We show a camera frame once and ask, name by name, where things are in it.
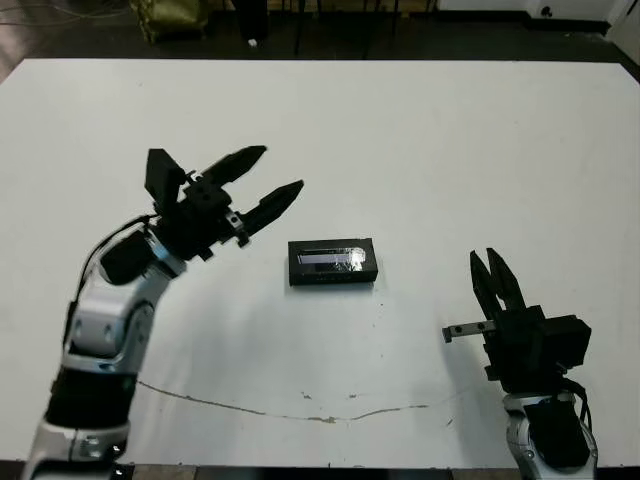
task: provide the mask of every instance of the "white wall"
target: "white wall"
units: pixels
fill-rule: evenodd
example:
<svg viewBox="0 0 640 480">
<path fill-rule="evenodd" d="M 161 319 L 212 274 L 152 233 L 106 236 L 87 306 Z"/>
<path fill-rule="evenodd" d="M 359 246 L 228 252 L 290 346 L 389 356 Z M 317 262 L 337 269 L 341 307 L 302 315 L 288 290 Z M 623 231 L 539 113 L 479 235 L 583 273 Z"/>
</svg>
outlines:
<svg viewBox="0 0 640 480">
<path fill-rule="evenodd" d="M 596 20 L 612 23 L 627 0 L 440 0 L 441 10 L 512 10 L 526 11 L 542 18 L 540 11 L 548 6 L 558 20 Z"/>
</svg>

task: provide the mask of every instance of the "green bag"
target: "green bag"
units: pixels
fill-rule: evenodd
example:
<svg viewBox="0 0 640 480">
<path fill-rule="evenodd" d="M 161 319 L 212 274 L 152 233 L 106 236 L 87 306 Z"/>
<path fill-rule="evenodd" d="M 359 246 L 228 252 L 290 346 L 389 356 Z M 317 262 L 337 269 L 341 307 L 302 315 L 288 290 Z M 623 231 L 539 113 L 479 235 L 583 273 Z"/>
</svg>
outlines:
<svg viewBox="0 0 640 480">
<path fill-rule="evenodd" d="M 209 20 L 207 0 L 130 0 L 145 40 L 155 43 L 165 34 L 200 31 Z"/>
</svg>

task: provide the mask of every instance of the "silver arm link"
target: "silver arm link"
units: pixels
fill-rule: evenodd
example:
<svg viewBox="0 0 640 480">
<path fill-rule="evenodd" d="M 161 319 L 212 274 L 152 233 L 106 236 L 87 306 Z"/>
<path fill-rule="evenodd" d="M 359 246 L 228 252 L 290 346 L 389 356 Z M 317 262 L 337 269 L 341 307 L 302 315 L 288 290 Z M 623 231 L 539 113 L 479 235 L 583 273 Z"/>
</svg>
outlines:
<svg viewBox="0 0 640 480">
<path fill-rule="evenodd" d="M 126 285 L 113 285 L 95 262 L 64 339 L 61 366 L 101 375 L 137 374 L 144 360 L 155 307 L 169 282 L 186 270 L 151 233 L 156 260 Z M 129 422 L 97 430 L 65 428 L 43 419 L 37 429 L 22 480 L 108 480 L 118 478 L 110 461 L 124 453 Z M 57 471 L 56 464 L 83 464 Z"/>
<path fill-rule="evenodd" d="M 564 392 L 556 396 L 562 402 L 575 403 L 572 393 Z M 556 470 L 547 465 L 531 440 L 529 419 L 525 411 L 526 406 L 535 405 L 551 399 L 550 395 L 506 395 L 503 399 L 504 407 L 509 415 L 507 426 L 507 444 L 513 455 L 522 478 L 527 480 L 594 480 L 598 461 L 598 448 L 593 434 L 587 426 L 580 422 L 582 433 L 589 449 L 589 458 L 582 467 Z"/>
</svg>

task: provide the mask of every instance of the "dark floor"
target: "dark floor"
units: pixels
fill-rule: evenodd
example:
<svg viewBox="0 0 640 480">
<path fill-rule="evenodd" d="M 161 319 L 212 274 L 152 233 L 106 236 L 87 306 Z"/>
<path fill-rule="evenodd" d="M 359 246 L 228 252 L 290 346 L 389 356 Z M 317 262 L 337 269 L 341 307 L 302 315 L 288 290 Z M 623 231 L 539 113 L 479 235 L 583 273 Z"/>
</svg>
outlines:
<svg viewBox="0 0 640 480">
<path fill-rule="evenodd" d="M 15 3 L 0 0 L 0 81 L 25 57 L 608 62 L 621 63 L 640 81 L 640 67 L 600 33 L 576 31 L 582 25 L 571 25 L 571 30 L 549 30 L 532 28 L 517 16 L 472 21 L 431 14 L 398 18 L 397 32 L 392 36 L 390 14 L 307 14 L 296 55 L 299 17 L 294 13 L 273 13 L 270 35 L 257 49 L 242 40 L 232 12 L 214 12 L 204 40 L 183 36 L 150 46 L 143 40 L 133 13 L 122 10 L 126 3 L 111 1 L 120 2 L 117 10 L 109 9 L 109 15 L 115 11 L 116 16 L 71 18 L 69 22 L 69 17 L 48 9 L 32 10 L 28 17 L 16 16 L 20 12 L 14 11 L 7 17 L 2 9 Z M 83 5 L 81 0 L 66 2 L 74 3 Z M 1 25 L 7 20 L 69 23 L 48 27 Z"/>
</svg>

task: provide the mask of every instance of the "cable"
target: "cable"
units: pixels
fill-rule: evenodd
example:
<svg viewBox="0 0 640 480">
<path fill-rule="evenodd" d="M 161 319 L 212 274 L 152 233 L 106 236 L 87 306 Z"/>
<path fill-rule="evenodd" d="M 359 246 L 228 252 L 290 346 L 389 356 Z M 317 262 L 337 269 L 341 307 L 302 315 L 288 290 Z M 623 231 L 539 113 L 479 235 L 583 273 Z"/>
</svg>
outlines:
<svg viewBox="0 0 640 480">
<path fill-rule="evenodd" d="M 569 390 L 571 393 L 577 395 L 582 401 L 582 407 L 580 408 L 580 421 L 584 422 L 585 417 L 587 419 L 587 428 L 591 431 L 593 426 L 591 421 L 591 410 L 589 409 L 589 402 L 587 400 L 587 391 L 578 382 L 569 380 L 568 378 L 562 379 L 562 386 Z"/>
<path fill-rule="evenodd" d="M 96 254 L 102 248 L 104 248 L 116 235 L 118 235 L 118 234 L 124 232 L 125 230 L 127 230 L 128 228 L 131 228 L 134 225 L 138 225 L 140 223 L 144 224 L 145 229 L 146 229 L 149 226 L 149 221 L 151 221 L 153 218 L 156 218 L 156 217 L 158 217 L 157 214 L 140 215 L 140 216 L 134 218 L 133 220 L 129 220 L 127 223 L 122 225 L 120 228 L 118 228 L 117 230 L 114 230 L 109 235 L 107 235 L 105 238 L 103 238 L 100 241 L 100 243 L 98 243 L 93 248 L 93 250 L 91 250 L 91 253 L 89 253 L 89 255 L 87 256 L 87 259 L 85 260 L 84 265 L 82 266 L 82 270 L 80 271 L 80 281 L 78 282 L 78 289 L 76 290 L 76 294 L 75 294 L 75 297 L 73 299 L 73 302 L 77 302 L 78 298 L 80 297 L 80 292 L 82 291 L 82 288 L 84 287 L 84 284 L 87 281 L 87 269 L 89 268 L 89 265 L 91 264 L 91 260 L 93 260 L 93 258 L 96 256 Z"/>
</svg>

